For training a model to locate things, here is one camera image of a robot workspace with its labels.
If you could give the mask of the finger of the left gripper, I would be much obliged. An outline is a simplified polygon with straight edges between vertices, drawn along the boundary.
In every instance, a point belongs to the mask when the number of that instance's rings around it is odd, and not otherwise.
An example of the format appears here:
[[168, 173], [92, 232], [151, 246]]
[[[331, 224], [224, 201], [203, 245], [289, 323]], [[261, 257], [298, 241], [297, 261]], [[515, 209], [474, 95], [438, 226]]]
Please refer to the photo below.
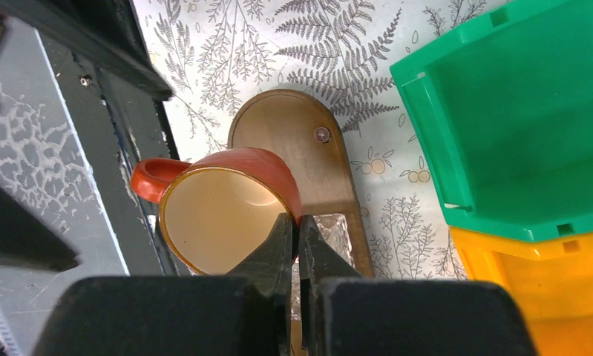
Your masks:
[[79, 264], [73, 248], [0, 188], [0, 266], [62, 272]]

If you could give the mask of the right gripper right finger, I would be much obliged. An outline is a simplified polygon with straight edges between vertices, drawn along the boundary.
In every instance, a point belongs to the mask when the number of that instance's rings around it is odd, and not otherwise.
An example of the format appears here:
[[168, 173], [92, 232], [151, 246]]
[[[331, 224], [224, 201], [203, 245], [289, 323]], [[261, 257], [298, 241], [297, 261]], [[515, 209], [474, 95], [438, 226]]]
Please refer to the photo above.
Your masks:
[[535, 355], [522, 314], [493, 283], [342, 279], [331, 355]]

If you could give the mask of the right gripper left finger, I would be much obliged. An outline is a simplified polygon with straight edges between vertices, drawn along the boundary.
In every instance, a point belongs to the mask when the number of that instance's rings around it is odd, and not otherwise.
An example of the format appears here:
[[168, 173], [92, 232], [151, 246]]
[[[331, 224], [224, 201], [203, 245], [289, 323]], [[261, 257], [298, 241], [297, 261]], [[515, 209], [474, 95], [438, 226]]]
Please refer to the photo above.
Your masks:
[[35, 355], [289, 355], [292, 248], [280, 214], [224, 275], [90, 277], [70, 286]]

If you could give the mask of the clear textured glass holder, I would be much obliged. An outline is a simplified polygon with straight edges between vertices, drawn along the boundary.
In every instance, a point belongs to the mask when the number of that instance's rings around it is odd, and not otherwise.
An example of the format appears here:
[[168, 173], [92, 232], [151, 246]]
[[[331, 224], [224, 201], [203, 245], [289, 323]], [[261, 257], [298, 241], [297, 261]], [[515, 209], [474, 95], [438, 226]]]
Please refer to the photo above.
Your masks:
[[301, 348], [307, 355], [331, 355], [333, 293], [342, 279], [361, 274], [324, 240], [311, 215], [303, 216], [298, 228], [298, 270]]

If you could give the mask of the orange cup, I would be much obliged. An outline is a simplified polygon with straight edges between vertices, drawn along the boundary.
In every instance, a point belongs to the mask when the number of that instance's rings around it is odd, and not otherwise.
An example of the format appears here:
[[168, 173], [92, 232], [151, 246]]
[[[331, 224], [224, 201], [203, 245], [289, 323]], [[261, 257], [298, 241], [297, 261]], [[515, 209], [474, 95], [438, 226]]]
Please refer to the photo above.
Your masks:
[[131, 189], [157, 204], [166, 245], [198, 274], [226, 274], [267, 239], [280, 214], [295, 225], [303, 215], [291, 170], [262, 148], [231, 148], [195, 163], [144, 159]]

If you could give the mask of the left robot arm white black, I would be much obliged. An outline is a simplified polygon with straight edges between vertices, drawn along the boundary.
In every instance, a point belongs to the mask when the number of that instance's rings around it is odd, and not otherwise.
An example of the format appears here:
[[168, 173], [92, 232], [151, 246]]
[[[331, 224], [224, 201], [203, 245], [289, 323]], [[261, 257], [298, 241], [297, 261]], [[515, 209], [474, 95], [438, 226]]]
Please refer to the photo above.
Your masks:
[[[152, 99], [173, 90], [123, 33], [114, 1], [0, 1], [0, 49], [15, 17]], [[80, 264], [61, 237], [0, 188], [0, 266], [67, 271]]]

